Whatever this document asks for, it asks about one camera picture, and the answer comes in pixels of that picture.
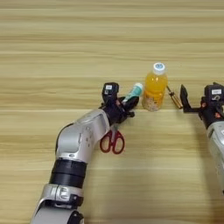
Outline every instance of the orange juice bottle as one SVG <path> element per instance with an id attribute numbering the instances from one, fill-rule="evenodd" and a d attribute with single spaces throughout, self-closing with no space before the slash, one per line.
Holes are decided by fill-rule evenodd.
<path id="1" fill-rule="evenodd" d="M 149 111 L 159 110 L 163 104 L 166 86 L 165 65 L 158 62 L 153 65 L 153 70 L 146 76 L 143 91 L 143 107 Z"/>

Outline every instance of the table surface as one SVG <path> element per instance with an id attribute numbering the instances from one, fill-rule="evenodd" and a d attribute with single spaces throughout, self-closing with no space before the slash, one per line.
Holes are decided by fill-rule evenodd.
<path id="1" fill-rule="evenodd" d="M 193 106 L 223 83 L 224 1 L 9 0 L 0 2 L 0 223 L 28 224 L 47 183 L 60 130 L 101 101 L 104 82 L 125 95 L 156 61 Z M 121 128 L 125 152 L 96 146 L 87 169 L 87 223 L 223 223 L 206 130 L 166 93 Z"/>

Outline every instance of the small bottle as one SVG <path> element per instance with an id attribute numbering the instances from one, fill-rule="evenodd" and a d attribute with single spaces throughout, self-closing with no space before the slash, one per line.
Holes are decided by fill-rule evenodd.
<path id="1" fill-rule="evenodd" d="M 158 62 L 153 65 L 153 70 L 146 76 L 143 107 L 149 111 L 159 110 L 163 104 L 166 86 L 165 65 Z"/>
<path id="2" fill-rule="evenodd" d="M 133 96 L 140 96 L 143 92 L 144 86 L 142 83 L 136 83 L 131 91 L 125 96 L 122 103 L 125 104 L 131 97 Z"/>

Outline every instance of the scissors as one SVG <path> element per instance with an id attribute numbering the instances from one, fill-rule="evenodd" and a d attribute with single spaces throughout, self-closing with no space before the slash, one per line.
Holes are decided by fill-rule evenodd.
<path id="1" fill-rule="evenodd" d="M 108 148 L 105 149 L 104 145 L 106 141 L 108 141 Z M 117 149 L 118 147 L 116 147 L 117 141 L 120 141 L 122 144 L 122 146 L 119 147 L 119 149 Z M 104 153 L 112 151 L 116 155 L 121 154 L 123 152 L 124 146 L 125 141 L 123 135 L 118 130 L 117 125 L 113 125 L 111 127 L 111 130 L 101 139 L 100 142 L 101 151 Z"/>

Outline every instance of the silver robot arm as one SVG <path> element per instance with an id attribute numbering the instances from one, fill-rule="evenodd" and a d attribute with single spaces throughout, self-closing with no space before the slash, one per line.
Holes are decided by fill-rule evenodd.
<path id="1" fill-rule="evenodd" d="M 83 201 L 82 186 L 95 144 L 114 123 L 122 123 L 137 104 L 139 97 L 122 103 L 117 98 L 117 83 L 106 83 L 102 90 L 104 103 L 100 108 L 67 125 L 56 143 L 56 161 L 49 184 L 45 185 L 31 224 L 82 224 L 77 209 Z"/>
<path id="2" fill-rule="evenodd" d="M 220 187 L 224 193 L 224 122 L 215 122 L 207 129 L 209 150 L 216 164 Z"/>
<path id="3" fill-rule="evenodd" d="M 207 129 L 209 150 L 216 164 L 221 190 L 224 193 L 224 87 L 216 82 L 205 87 L 200 108 L 192 108 L 187 99 L 186 88 L 182 85 L 180 99 L 185 113 L 198 113 Z"/>

